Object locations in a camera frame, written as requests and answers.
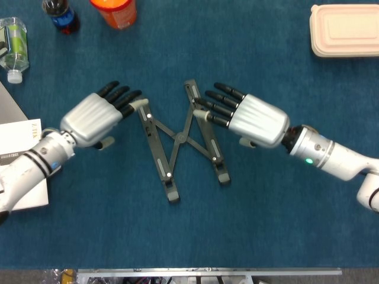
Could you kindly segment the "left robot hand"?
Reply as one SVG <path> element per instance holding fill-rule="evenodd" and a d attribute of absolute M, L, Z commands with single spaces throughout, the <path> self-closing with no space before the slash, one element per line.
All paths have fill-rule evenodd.
<path fill-rule="evenodd" d="M 138 99 L 141 94 L 111 81 L 71 109 L 62 118 L 60 129 L 73 137 L 77 147 L 99 144 L 120 121 L 149 103 L 146 98 Z"/>

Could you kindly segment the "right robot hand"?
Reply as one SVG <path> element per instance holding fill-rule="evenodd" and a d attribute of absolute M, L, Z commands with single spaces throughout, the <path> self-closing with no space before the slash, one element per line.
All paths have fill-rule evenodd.
<path fill-rule="evenodd" d="M 194 111 L 197 118 L 226 128 L 253 146 L 271 149 L 281 144 L 290 126 L 283 110 L 224 83 L 216 82 L 214 87 L 217 92 L 205 94 L 215 102 L 194 99 L 202 106 Z"/>

